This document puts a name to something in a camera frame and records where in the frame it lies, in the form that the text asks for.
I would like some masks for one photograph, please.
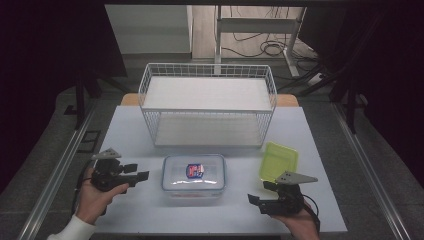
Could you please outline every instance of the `dark background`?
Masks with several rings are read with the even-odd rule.
[[[100,2],[2,1],[0,24],[2,191],[48,125],[60,92],[77,76],[126,71]]]
[[[355,67],[365,114],[424,186],[424,8],[392,1]],[[349,58],[371,12],[308,8],[299,38],[335,72]]]

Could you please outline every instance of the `white cabinet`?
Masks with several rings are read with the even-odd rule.
[[[191,52],[192,6],[105,7],[122,54]]]

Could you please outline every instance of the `cable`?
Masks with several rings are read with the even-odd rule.
[[[75,186],[75,189],[74,189],[74,199],[72,200],[71,217],[72,217],[72,215],[74,215],[74,214],[75,214],[75,210],[76,210],[76,207],[77,207],[76,205],[77,205],[78,195],[79,195],[79,192],[80,192],[80,190],[81,190],[82,183],[83,183],[85,180],[91,179],[91,178],[84,178],[84,175],[85,175],[85,171],[86,171],[87,167],[88,167],[88,166],[90,165],[90,163],[92,163],[92,162],[93,162],[93,160],[88,160],[88,161],[84,164],[84,167],[82,168],[82,170],[81,170],[81,172],[80,172],[80,174],[79,174],[79,176],[78,176],[77,185]]]
[[[324,67],[323,67],[322,64],[317,64],[314,68],[312,68],[310,71],[308,71],[303,76],[298,77],[298,78],[289,79],[289,80],[295,80],[295,81],[288,83],[288,84],[286,84],[282,87],[277,88],[277,92],[279,92],[279,91],[281,91],[282,89],[285,89],[285,88],[289,88],[289,87],[294,88],[294,87],[297,87],[297,86],[301,86],[302,84],[308,82],[314,74],[320,72],[323,69],[324,69]]]
[[[308,198],[309,200],[311,200],[314,203],[315,208],[317,209],[317,216],[319,216],[318,204],[311,197],[309,197],[308,195],[302,194],[302,196]]]
[[[218,21],[216,17],[216,8],[217,6],[215,5],[213,9],[213,35],[215,36],[215,44],[216,44],[216,21]]]
[[[239,53],[239,52],[236,52],[236,51],[234,51],[233,49],[230,49],[230,48],[224,48],[224,47],[222,47],[221,49],[222,50],[227,50],[227,51],[233,52],[233,53],[235,53],[235,54],[237,54],[239,56],[242,56],[242,57],[249,57],[249,58],[250,57],[258,57],[258,56],[262,55],[262,53],[264,53],[264,52],[261,52],[261,53],[258,53],[256,55],[244,55],[244,54]]]
[[[268,14],[269,14],[270,17],[272,17],[272,14],[270,14],[270,13],[272,13],[273,11],[274,11],[274,7],[270,7],[269,11],[265,14],[265,17],[268,16]]]
[[[281,54],[284,53],[284,48],[286,47],[286,45],[284,43],[280,42],[280,41],[268,40],[269,36],[270,36],[270,34],[268,34],[267,40],[264,41],[263,43],[261,43],[260,49],[264,53],[266,53],[268,56],[278,57],[278,56],[280,56]],[[267,52],[268,48],[277,48],[279,51],[278,51],[278,53],[270,53],[270,52]]]
[[[282,76],[278,76],[278,75],[274,75],[274,78],[281,78],[284,80],[297,80],[296,78],[288,78],[288,77],[282,77]]]
[[[302,59],[298,59],[298,61],[296,62],[296,66],[297,66],[297,68],[302,69],[302,70],[303,70],[303,71],[305,71],[305,72],[309,72],[309,71],[311,71],[313,68],[311,68],[311,69],[306,69],[306,68],[302,67],[302,66],[300,66],[300,63],[301,63],[301,62],[317,62],[317,59],[313,59],[313,58],[307,58],[307,57],[305,57],[305,58],[302,58]]]
[[[238,10],[238,6],[237,6],[237,13],[239,14],[239,16],[241,17],[241,13],[239,12],[239,10]],[[230,6],[230,17],[233,17],[233,6]],[[242,41],[245,41],[245,40],[249,40],[249,39],[252,39],[252,38],[255,38],[255,37],[257,37],[257,36],[260,36],[260,35],[262,35],[263,33],[258,33],[258,34],[255,34],[255,35],[253,35],[253,36],[250,36],[250,37],[247,37],[247,38],[242,38],[242,39],[237,39],[237,37],[236,37],[236,34],[235,33],[233,33],[233,37],[234,37],[234,39],[236,40],[236,41],[238,41],[238,42],[242,42]]]

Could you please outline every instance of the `wire mesh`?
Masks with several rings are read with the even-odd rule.
[[[220,67],[219,74],[215,68]],[[263,79],[269,111],[144,109],[153,77]],[[277,104],[274,79],[266,65],[149,63],[139,88],[139,103],[155,145],[262,146]]]

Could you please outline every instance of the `black cable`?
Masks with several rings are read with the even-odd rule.
[[[269,11],[265,14],[265,17],[266,17],[266,16],[268,16],[268,14],[269,14],[269,16],[270,16],[270,17],[272,17],[272,12],[273,12],[273,11],[274,11],[274,7],[270,7],[270,8],[269,8]]]
[[[238,13],[238,14],[239,14],[239,16],[241,17],[241,13],[238,11],[238,6],[237,6],[237,13]],[[230,17],[233,17],[233,6],[230,6]],[[260,36],[260,35],[262,35],[262,34],[263,34],[263,33],[258,33],[258,34],[255,34],[255,35],[253,35],[253,36],[247,37],[247,38],[238,39],[238,38],[236,37],[236,34],[235,34],[235,33],[233,33],[233,37],[234,37],[234,40],[236,40],[236,41],[238,41],[238,42],[242,42],[242,41],[245,41],[245,40],[249,40],[249,39],[252,39],[252,38],[258,37],[258,36]]]
[[[268,56],[271,56],[271,57],[278,57],[278,56],[280,56],[281,54],[283,54],[283,53],[284,53],[284,47],[285,47],[286,45],[285,45],[284,43],[280,42],[280,41],[268,40],[268,39],[269,39],[269,35],[270,35],[270,34],[268,34],[267,40],[266,40],[266,41],[264,41],[263,43],[261,43],[261,45],[260,45],[260,49],[261,49],[264,53],[266,53]],[[278,53],[270,53],[270,52],[267,52],[266,50],[267,50],[268,48],[278,48],[279,52],[278,52]]]
[[[91,162],[93,162],[93,160],[88,160],[84,164],[84,167],[82,168],[82,170],[81,170],[81,172],[80,172],[80,174],[78,176],[77,185],[75,186],[75,189],[74,189],[74,198],[72,200],[71,217],[72,217],[72,215],[75,214],[77,200],[78,200],[78,195],[80,193],[82,183],[85,180],[91,179],[91,178],[84,178],[85,171],[87,170],[87,168],[88,168],[88,166],[90,165]]]
[[[321,221],[319,220],[319,218],[318,218],[318,215],[319,215],[319,210],[318,210],[318,205],[317,205],[317,203],[311,198],[311,197],[309,197],[309,196],[307,196],[307,195],[304,195],[304,194],[302,194],[302,196],[303,197],[307,197],[309,200],[311,200],[314,204],[315,204],[315,207],[316,207],[316,209],[317,209],[317,213],[315,214],[314,213],[314,211],[311,209],[311,207],[310,206],[308,206],[305,202],[303,202],[303,208],[305,209],[305,211],[306,212],[308,212],[309,213],[309,215],[311,215],[311,217],[312,217],[312,220],[314,221],[314,223],[315,223],[315,227],[316,227],[316,229],[317,229],[317,233],[319,234],[319,232],[320,232],[320,228],[321,228]]]
[[[318,204],[314,201],[314,199],[312,199],[311,197],[309,197],[308,195],[305,195],[305,194],[302,194],[302,196],[308,198],[309,200],[311,200],[314,203],[315,208],[317,209],[317,213],[316,214],[317,214],[317,216],[319,216]]]
[[[281,7],[277,7],[277,10],[275,11],[275,15],[274,15],[274,18],[277,18],[277,16],[278,16],[278,9],[280,9]]]
[[[234,51],[233,49],[230,49],[230,48],[224,48],[224,47],[222,47],[221,49],[222,50],[227,50],[227,51],[233,52],[233,53],[235,53],[237,55],[240,55],[242,57],[258,57],[258,56],[260,56],[260,55],[262,55],[264,53],[264,52],[261,52],[261,53],[258,53],[256,55],[244,55],[244,54],[239,53],[239,52],[236,52],[236,51]]]
[[[296,62],[296,66],[297,66],[297,68],[299,68],[299,69],[302,69],[303,71],[305,71],[305,72],[309,72],[309,71],[311,71],[313,68],[311,68],[311,69],[306,69],[306,68],[304,68],[304,67],[302,67],[302,66],[300,66],[300,63],[302,63],[302,62],[316,62],[317,60],[316,59],[313,59],[313,58],[302,58],[302,59],[298,59],[298,61]]]
[[[288,83],[288,84],[286,84],[282,87],[279,87],[277,89],[277,92],[281,91],[284,88],[289,88],[289,87],[294,88],[294,87],[297,87],[297,86],[304,84],[305,82],[310,80],[310,78],[312,77],[313,74],[320,72],[323,68],[324,67],[321,64],[316,65],[314,68],[312,68],[310,71],[308,71],[303,76],[298,77],[298,78],[293,78],[293,80],[295,80],[295,81]]]
[[[273,75],[273,77],[274,78],[281,78],[281,79],[284,79],[284,80],[292,80],[292,81],[297,80],[296,78],[288,78],[288,77],[282,77],[282,76],[278,76],[278,75]]]

